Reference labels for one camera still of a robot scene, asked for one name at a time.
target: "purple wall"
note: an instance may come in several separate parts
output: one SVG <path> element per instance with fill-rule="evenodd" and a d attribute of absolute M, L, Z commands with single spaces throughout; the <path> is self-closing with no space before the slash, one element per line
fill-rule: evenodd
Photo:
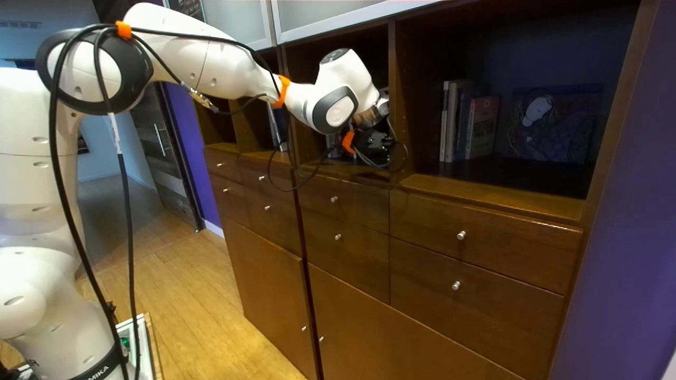
<path fill-rule="evenodd" d="M 554 380 L 656 380 L 676 349 L 676 2 L 661 0 Z"/>
<path fill-rule="evenodd" d="M 174 115 L 174 120 L 178 128 L 178 136 L 179 136 L 183 152 L 186 152 L 188 171 L 190 171 L 190 177 L 194 185 L 201 215 L 203 215 L 203 220 L 219 226 L 219 217 L 217 217 L 217 209 L 215 209 L 215 201 L 213 201 L 213 193 L 211 193 L 211 182 L 209 182 L 209 171 L 207 171 L 207 164 L 203 157 L 205 145 L 203 145 L 203 136 L 199 130 L 193 100 L 178 85 L 164 85 L 164 90 L 166 90 L 171 115 Z"/>

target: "wooden floor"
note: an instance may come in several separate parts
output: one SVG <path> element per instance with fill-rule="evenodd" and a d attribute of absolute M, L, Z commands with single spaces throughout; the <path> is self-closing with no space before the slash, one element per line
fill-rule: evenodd
<path fill-rule="evenodd" d="M 127 243 L 116 180 L 81 186 L 88 256 L 105 299 L 129 320 Z M 162 211 L 133 186 L 137 313 L 153 321 L 164 380 L 303 380 L 303 375 L 241 315 L 227 246 Z M 87 299 L 88 285 L 79 279 Z M 0 347 L 0 361 L 17 357 Z"/>

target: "drawer handle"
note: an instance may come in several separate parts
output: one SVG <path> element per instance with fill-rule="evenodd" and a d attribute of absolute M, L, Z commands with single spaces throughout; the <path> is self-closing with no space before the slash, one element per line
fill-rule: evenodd
<path fill-rule="evenodd" d="M 456 234 L 456 242 L 465 242 L 467 239 L 467 230 L 460 230 L 459 234 Z"/>
<path fill-rule="evenodd" d="M 454 282 L 454 283 L 451 285 L 452 291 L 459 291 L 460 288 L 463 288 L 463 282 Z"/>

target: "white robot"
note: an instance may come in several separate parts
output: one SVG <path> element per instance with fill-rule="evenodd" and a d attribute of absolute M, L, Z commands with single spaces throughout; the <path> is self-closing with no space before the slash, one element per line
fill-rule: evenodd
<path fill-rule="evenodd" d="M 129 110 L 148 82 L 182 82 L 207 109 L 213 104 L 205 95 L 283 101 L 318 133 L 351 122 L 372 128 L 387 115 L 387 95 L 348 50 L 327 55 L 313 85 L 297 85 L 260 68 L 228 35 L 155 4 L 135 4 L 115 37 L 101 27 L 81 32 L 48 38 L 39 73 L 0 70 L 0 341 L 31 361 L 39 379 L 52 380 L 127 376 L 105 313 L 74 288 L 81 258 L 72 230 L 83 230 L 77 142 L 84 115 Z M 69 225 L 63 198 L 72 201 Z"/>

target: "robotic arm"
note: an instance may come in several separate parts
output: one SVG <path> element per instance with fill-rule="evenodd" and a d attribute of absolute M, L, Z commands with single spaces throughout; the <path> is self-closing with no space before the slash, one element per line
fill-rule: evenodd
<path fill-rule="evenodd" d="M 155 4 L 135 4 L 116 31 L 51 37 L 36 66 L 39 75 L 0 70 L 0 341 L 34 361 L 40 379 L 122 379 L 103 310 L 74 288 L 79 260 L 47 150 L 51 95 L 67 198 L 77 198 L 83 116 L 133 109 L 148 82 L 183 85 L 211 110 L 205 95 L 260 98 L 316 133 L 367 130 L 387 116 L 387 98 L 348 50 L 329 53 L 316 81 L 301 85 L 258 66 L 228 35 Z M 69 211 L 81 228 L 79 207 Z"/>

